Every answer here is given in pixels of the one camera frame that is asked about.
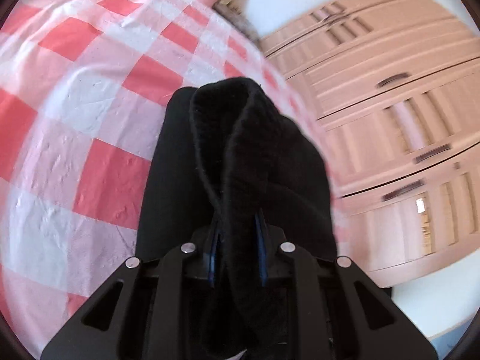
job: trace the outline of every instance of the wooden cabinet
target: wooden cabinet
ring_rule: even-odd
[[[335,0],[262,45],[326,130],[379,285],[480,247],[480,38],[432,0]]]

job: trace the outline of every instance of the round metal rivet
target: round metal rivet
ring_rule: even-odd
[[[130,257],[127,261],[125,261],[125,265],[127,268],[136,268],[140,265],[140,259],[138,257]]]
[[[197,247],[195,244],[187,242],[186,244],[183,244],[180,249],[183,253],[193,253]]]
[[[291,253],[295,251],[295,245],[291,242],[284,242],[280,245],[280,249],[282,249],[285,253]]]
[[[337,258],[337,264],[342,268],[348,268],[349,266],[351,266],[352,261],[347,256],[340,256]]]

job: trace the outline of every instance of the wooden panel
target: wooden panel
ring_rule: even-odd
[[[344,198],[354,261],[379,285],[392,286],[480,247],[479,163],[480,143],[416,175]],[[423,185],[384,201],[418,180]]]
[[[358,14],[335,19],[330,24],[274,52],[268,56],[268,59],[285,78],[289,78],[332,56],[379,38],[382,38],[379,47],[384,45],[383,51],[369,51],[369,58],[385,52],[385,50],[392,50],[401,45],[412,44],[419,39],[424,39],[423,32],[426,32],[429,37],[438,37],[459,30],[470,34],[466,26],[457,20],[455,24],[450,23],[446,28],[441,28],[440,23],[437,31],[433,28],[429,30],[428,27],[416,35],[412,35],[411,31],[408,31],[414,26],[426,25],[448,18],[452,18],[452,15],[432,0],[395,0],[368,8]],[[404,36],[409,36],[409,38],[402,39],[402,35],[398,34],[403,30],[406,31]],[[295,58],[298,53],[302,53],[301,59]]]
[[[334,0],[323,4],[280,28],[275,33],[261,39],[261,48],[265,55],[268,56],[275,50],[328,24],[339,16],[350,15],[386,1],[391,0]]]
[[[345,164],[337,169],[341,193],[404,177],[479,142],[478,81],[480,59],[320,119],[336,163]]]
[[[394,48],[383,54],[371,54],[370,59],[359,61],[352,51],[349,67],[332,69],[334,63],[347,62],[347,58],[312,67],[305,72],[311,92],[323,114],[333,114],[365,99],[417,80],[441,69],[480,57],[480,39],[469,31],[419,40],[409,46]],[[406,74],[391,83],[379,86],[385,79]]]

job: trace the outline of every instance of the black cloth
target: black cloth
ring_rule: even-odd
[[[260,209],[290,242],[325,260],[337,256],[323,160],[260,86],[235,78],[176,91],[147,180],[136,254],[161,258],[214,212],[220,218],[225,267],[202,327],[219,358],[245,347],[260,353],[285,334],[285,299],[258,277]]]

